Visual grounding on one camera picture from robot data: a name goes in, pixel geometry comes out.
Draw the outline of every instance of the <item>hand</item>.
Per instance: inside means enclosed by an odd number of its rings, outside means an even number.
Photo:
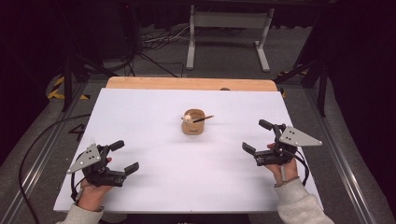
[[[101,204],[105,198],[106,193],[108,193],[113,187],[112,186],[100,186],[97,187],[88,183],[86,179],[81,182],[82,195],[78,200],[78,207],[92,211],[100,211]]]
[[[268,148],[273,148],[274,146],[275,143],[267,145]],[[274,174],[276,185],[283,185],[284,180],[282,178],[282,166],[277,164],[271,164],[266,165],[265,167]],[[284,164],[283,167],[285,172],[285,181],[288,181],[298,176],[296,159],[293,158],[290,162]]]

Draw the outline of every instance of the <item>gray carpet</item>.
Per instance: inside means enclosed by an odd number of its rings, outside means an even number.
[[[274,78],[280,71],[289,71],[293,67],[309,32],[309,28],[271,29],[264,45],[271,72],[263,73],[256,51],[253,48],[253,42],[260,36],[260,31],[244,30],[239,35],[229,35],[219,30],[202,31],[197,36],[194,69],[192,71],[184,69],[183,77]],[[188,41],[180,39],[176,43],[169,44],[162,49],[148,50],[144,53],[159,63],[185,63],[187,49]],[[163,66],[175,74],[181,74],[180,64],[163,64]],[[120,75],[128,74],[128,72],[128,67],[125,71],[123,69],[117,71]],[[161,68],[142,60],[139,56],[134,59],[134,72],[138,76],[160,75],[170,77]],[[337,224],[361,223],[348,195],[345,183],[330,155],[329,143],[323,130],[318,125],[318,119],[315,116],[317,111],[308,103],[307,90],[302,89],[298,85],[299,79],[300,77],[294,77],[281,86],[285,88],[287,94],[284,98],[285,104],[294,126],[324,141],[322,147],[304,148],[304,154],[311,172],[318,181],[317,187],[323,202],[324,211]],[[49,89],[52,87],[53,82],[49,84]],[[92,76],[83,90],[83,93],[89,94],[91,99],[77,100],[70,117],[91,113],[98,92],[105,85],[106,79],[104,76]],[[63,100],[51,99],[50,104],[1,166],[0,218],[3,218],[6,214],[18,192],[18,168],[23,155],[35,138],[62,115],[62,108]],[[396,223],[389,210],[386,198],[365,166],[358,149],[350,137],[332,94],[331,82],[328,85],[325,110],[326,120],[330,124],[337,146],[343,150],[356,181],[361,187],[364,199],[375,217],[376,223]],[[44,161],[45,168],[39,174],[38,181],[30,194],[30,202],[40,219],[40,223],[56,223],[56,221],[63,220],[65,217],[63,213],[53,212],[52,208],[59,193],[59,185],[64,180],[65,171],[69,167],[78,147],[77,134],[68,132],[80,123],[87,124],[88,120],[89,118],[83,118],[65,122],[60,137],[56,139],[54,147],[49,150],[49,159]],[[48,136],[49,133],[40,138],[30,152],[24,164],[24,175],[27,175],[30,167],[35,162],[35,158],[43,150]],[[34,223],[26,206],[23,206],[21,211],[17,210],[16,212],[13,223]],[[124,217],[125,215],[105,215],[105,219],[110,221],[122,220]],[[252,214],[250,215],[250,220],[252,224],[282,223],[277,213]]]

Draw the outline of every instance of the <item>metal frame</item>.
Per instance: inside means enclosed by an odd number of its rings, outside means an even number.
[[[83,93],[86,87],[86,83],[78,83],[75,92],[74,92],[74,101],[71,102],[68,110],[61,114],[58,120],[67,119],[71,116],[73,112],[74,106],[77,104],[78,97]],[[47,139],[46,143],[42,147],[40,153],[35,160],[32,168],[28,172],[27,176],[23,180],[22,186],[24,192],[27,197],[32,193],[33,189],[35,188],[35,184],[38,181],[41,173],[43,172],[48,160],[50,159],[50,155],[52,154],[53,149],[55,148],[55,144],[61,134],[62,129],[64,128],[64,123],[60,123],[54,126],[53,130],[49,134],[49,138]],[[18,215],[22,210],[24,199],[21,195],[21,192],[15,195],[14,200],[12,201],[11,205],[9,206],[8,210],[6,211],[1,223],[4,224],[11,224],[15,223]]]
[[[364,199],[361,188],[359,187],[359,184],[355,176],[353,175],[349,164],[347,163],[344,152],[339,146],[337,146],[334,140],[329,122],[326,120],[326,118],[323,118],[321,116],[318,110],[316,110],[317,97],[315,96],[314,91],[312,89],[305,89],[305,94],[308,98],[309,104],[316,112],[315,116],[317,118],[320,128],[323,130],[327,140],[330,143],[330,154],[332,156],[332,159],[334,160],[335,166],[338,169],[338,173],[340,174],[344,182],[346,191],[350,197],[350,200],[352,201],[353,206],[355,207],[356,213],[358,214],[361,223],[375,224],[375,218],[370,211],[369,205]]]
[[[271,25],[274,9],[271,8],[267,13],[227,13],[227,12],[199,12],[195,11],[195,6],[191,5],[190,12],[190,42],[187,53],[187,70],[194,67],[195,55],[195,27],[235,27],[262,29],[262,38],[255,41],[257,54],[263,72],[270,72],[267,58],[264,53],[264,42]]]

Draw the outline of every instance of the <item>dark floor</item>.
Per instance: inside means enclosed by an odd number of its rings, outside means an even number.
[[[184,69],[182,76],[272,79],[280,71],[292,69],[309,32],[309,28],[271,29],[264,45],[271,72],[263,73],[253,48],[253,42],[260,36],[260,31],[244,30],[239,35],[229,35],[219,30],[203,31],[197,37],[194,69],[192,71]],[[145,53],[156,62],[185,63],[187,49],[188,41],[180,39],[162,49],[148,50]],[[181,76],[179,63],[163,66]],[[129,68],[121,69],[117,73],[124,76],[129,73]],[[134,73],[146,77],[170,77],[161,68],[142,60],[139,56],[134,60]],[[298,82],[300,79],[301,77],[294,77],[279,87],[285,89],[284,100],[294,126],[308,134],[314,133],[324,143],[322,147],[304,148],[304,154],[313,176],[318,181],[317,188],[325,213],[337,224],[396,223],[386,198],[350,137],[333,96],[332,83],[329,82],[326,95],[326,118],[322,118],[318,116],[315,103],[312,103],[312,96],[316,96],[318,89],[301,88]],[[49,84],[49,89],[52,88],[53,82]],[[20,198],[16,197],[19,191],[18,169],[23,155],[40,133],[55,121],[91,113],[98,92],[105,85],[106,78],[103,75],[93,75],[87,84],[75,83],[75,95],[89,94],[91,99],[76,100],[64,113],[61,112],[63,100],[51,99],[47,108],[9,154],[0,168],[2,223],[34,223],[27,206],[24,203],[18,206]],[[53,212],[52,208],[59,192],[59,185],[64,180],[65,171],[70,166],[78,147],[77,135],[68,132],[81,123],[87,124],[88,120],[89,117],[72,119],[62,123],[63,126],[58,126],[58,129],[55,127],[49,130],[37,141],[23,165],[24,176],[28,176],[32,166],[43,167],[42,170],[37,168],[36,172],[33,170],[29,176],[35,178],[28,178],[32,183],[25,185],[29,186],[27,192],[30,194],[30,202],[40,223],[56,223],[65,217],[65,214]],[[323,129],[323,123],[328,124],[331,136]],[[346,167],[353,173],[352,179],[356,180],[363,203],[356,203],[356,199],[350,196],[347,179],[337,163],[340,158],[333,157],[334,142],[347,161]],[[368,214],[361,211],[364,211],[364,208],[360,207],[362,204],[368,209]],[[125,215],[105,215],[105,218],[112,221],[124,217]],[[251,214],[250,220],[252,224],[282,223],[277,213]]]

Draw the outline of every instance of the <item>black cable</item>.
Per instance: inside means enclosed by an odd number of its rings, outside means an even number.
[[[40,138],[44,135],[44,133],[45,133],[46,131],[48,131],[49,129],[51,129],[51,128],[54,127],[55,125],[57,125],[57,124],[59,124],[59,123],[62,123],[62,122],[65,122],[65,121],[69,121],[69,120],[71,120],[71,119],[80,119],[80,118],[88,117],[88,116],[90,116],[90,115],[91,115],[91,114],[84,114],[84,115],[79,115],[79,116],[75,116],[75,117],[72,117],[72,118],[61,119],[61,120],[59,120],[59,121],[56,121],[55,123],[53,123],[53,124],[51,124],[49,127],[47,127],[41,134],[39,134],[38,137],[35,139],[35,141],[32,143],[32,145],[30,145],[29,149],[26,151],[26,153],[25,153],[25,155],[24,155],[24,157],[23,157],[23,159],[22,159],[21,165],[20,165],[18,180],[19,180],[19,184],[20,184],[19,187],[20,187],[21,195],[22,195],[23,199],[25,200],[27,206],[29,207],[29,210],[30,210],[30,212],[32,213],[33,218],[35,219],[35,224],[39,224],[38,217],[37,217],[37,215],[36,215],[36,213],[35,213],[35,210],[33,209],[32,205],[30,205],[29,199],[27,198],[27,196],[26,196],[26,194],[25,194],[25,192],[24,192],[24,189],[23,189],[23,185],[22,185],[22,168],[23,168],[23,165],[24,165],[24,163],[25,163],[25,161],[26,161],[26,158],[27,158],[29,152],[32,150],[33,146],[34,146],[35,143],[38,141],[38,139],[40,139]]]
[[[183,73],[184,73],[184,63],[159,63],[159,64],[180,64],[180,65],[181,65],[180,77],[183,77]]]
[[[132,73],[134,75],[134,77],[135,77],[136,74],[134,73],[134,60],[131,60],[131,62],[132,62],[132,66],[131,66],[130,63],[128,63],[128,66],[131,69],[131,70],[129,70],[128,76],[129,76],[130,73]]]
[[[149,62],[154,63],[155,65],[159,66],[161,69],[163,69],[164,71],[166,71],[167,73],[169,73],[170,75],[172,75],[173,77],[178,77],[177,75],[175,75],[174,73],[172,73],[171,71],[167,70],[166,68],[162,67],[160,64],[154,62],[154,60],[152,60],[149,56],[147,56],[146,54],[142,53],[142,52],[137,52],[139,54],[139,56],[142,59],[145,59]]]
[[[145,37],[145,38],[142,38],[143,39],[142,42],[143,43],[147,43],[147,42],[161,41],[161,40],[164,40],[164,39],[168,39],[169,40],[170,38],[174,38],[174,37],[176,37],[178,35],[185,34],[186,31],[187,31],[187,28],[188,27],[186,27],[186,28],[184,28],[182,30],[175,31],[175,34],[173,34],[172,32],[169,32],[167,35],[163,35],[165,32],[161,32],[159,35],[154,36],[151,33],[155,33],[155,31],[147,32],[147,33],[142,34],[142,36]]]
[[[179,39],[177,39],[177,40],[168,40],[167,42],[164,42],[164,43],[162,43],[160,46],[158,46],[157,48],[156,48],[156,50],[157,49],[162,49],[163,47],[165,47],[165,46],[167,46],[168,44],[172,44],[172,43],[175,43],[175,42],[177,42],[177,41],[179,41],[180,40],[180,38]]]
[[[303,159],[303,161],[305,161],[305,158],[304,158],[303,154],[301,154],[300,151],[297,151],[297,153],[300,154],[300,156],[301,156],[301,158]]]
[[[115,66],[113,66],[113,67],[104,67],[104,68],[105,68],[106,70],[108,70],[108,71],[115,72],[115,71],[120,70],[121,68],[124,68],[124,67],[128,66],[128,63],[130,63],[131,60],[127,59],[127,61],[126,61],[125,63],[121,63],[121,64],[115,65]],[[99,72],[99,71],[96,70],[96,69],[88,68],[88,67],[85,67],[85,66],[84,66],[84,68],[85,68],[85,70],[87,70],[87,71],[88,71],[89,73],[91,73],[92,75],[94,75],[94,74],[102,74],[101,72]]]
[[[79,158],[82,154],[83,154],[83,152],[77,156],[76,160],[78,160],[78,158]],[[76,173],[72,173],[72,174],[71,174],[71,180],[70,180],[70,186],[71,186],[71,190],[72,190],[71,198],[73,199],[74,202],[76,202],[76,200],[77,200],[77,195],[78,195],[78,193],[77,193],[77,186],[78,186],[78,185],[82,182],[82,180],[84,179],[84,178],[82,178],[82,179],[81,179],[80,181],[78,181],[78,183],[75,185],[75,184],[74,184],[74,183],[75,183],[75,176],[76,176]]]
[[[303,180],[303,185],[305,186],[306,180],[309,177],[309,168],[308,168],[308,165],[306,164],[305,160],[301,159],[300,157],[296,156],[295,154],[288,152],[287,150],[284,150],[283,152],[285,154],[288,154],[288,155],[294,157],[297,161],[299,161],[305,167],[305,178]]]

